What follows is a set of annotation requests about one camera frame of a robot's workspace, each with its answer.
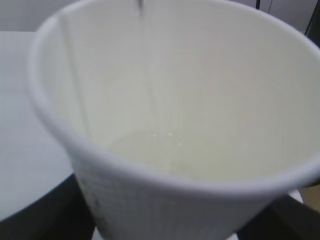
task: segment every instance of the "white table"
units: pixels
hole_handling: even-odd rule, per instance
[[[26,62],[33,32],[0,31],[0,221],[72,174],[64,150],[35,116]]]

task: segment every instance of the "white wall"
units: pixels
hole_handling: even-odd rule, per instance
[[[305,32],[318,0],[273,0],[270,14]]]
[[[44,19],[75,1],[0,0],[0,31],[35,31]],[[256,0],[233,1],[252,7],[256,5]],[[270,14],[304,32],[316,3],[317,0],[261,0],[261,9],[264,12],[270,9]]]

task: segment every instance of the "cup rim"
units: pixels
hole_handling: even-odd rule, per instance
[[[142,184],[150,188],[172,192],[174,194],[190,195],[190,193],[192,193],[195,197],[200,195],[203,197],[214,196],[215,198],[252,199],[270,195],[276,196],[296,189],[297,187],[302,187],[320,176],[320,154],[317,154],[301,166],[297,166],[292,170],[275,176],[268,176],[264,179],[241,182],[186,180],[152,172],[151,170],[144,170],[132,163],[122,161],[74,131],[59,119],[59,115],[51,107],[49,98],[41,85],[41,78],[39,76],[40,49],[47,35],[53,27],[58,24],[58,19],[61,14],[72,13],[99,1],[104,0],[82,0],[75,2],[48,18],[37,30],[28,56],[28,86],[35,111],[51,134],[63,143],[67,152],[76,154],[81,158],[91,159],[92,164],[95,164],[98,169],[108,169],[110,174],[117,175],[119,178],[130,179],[132,183]],[[301,43],[305,44],[309,51],[320,61],[320,50],[318,47],[283,21],[240,3],[226,0],[205,1],[216,5],[237,8],[239,11],[246,11],[248,14],[255,15],[257,18],[263,18],[273,22],[279,28],[287,31]]]

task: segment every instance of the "liquid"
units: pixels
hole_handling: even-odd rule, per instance
[[[208,136],[187,132],[136,132],[121,137],[107,149],[143,168],[195,180],[212,179],[213,174],[221,178],[223,168],[228,166],[223,157],[217,158],[224,150],[212,146]]]

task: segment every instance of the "clear liquid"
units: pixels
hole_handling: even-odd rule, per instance
[[[212,142],[209,135],[141,131],[121,137],[108,151],[133,164],[168,175],[194,180],[223,178],[224,171],[230,171],[224,159],[226,149],[217,149]]]

